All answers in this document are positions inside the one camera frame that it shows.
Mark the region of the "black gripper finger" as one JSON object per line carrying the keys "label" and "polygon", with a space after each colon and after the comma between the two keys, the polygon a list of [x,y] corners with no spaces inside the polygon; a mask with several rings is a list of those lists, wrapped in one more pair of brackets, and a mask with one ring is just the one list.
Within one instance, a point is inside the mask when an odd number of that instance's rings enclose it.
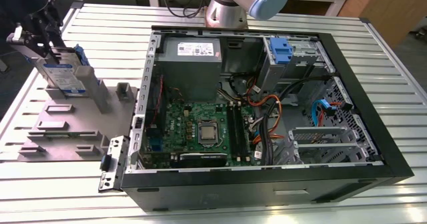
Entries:
{"label": "black gripper finger", "polygon": [[46,64],[58,65],[60,61],[74,53],[73,49],[65,46],[60,29],[51,25],[46,25],[42,29],[41,43]]}
{"label": "black gripper finger", "polygon": [[41,59],[46,57],[43,45],[38,46],[37,40],[26,31],[23,31],[23,28],[19,25],[7,35],[6,43],[27,58]]}

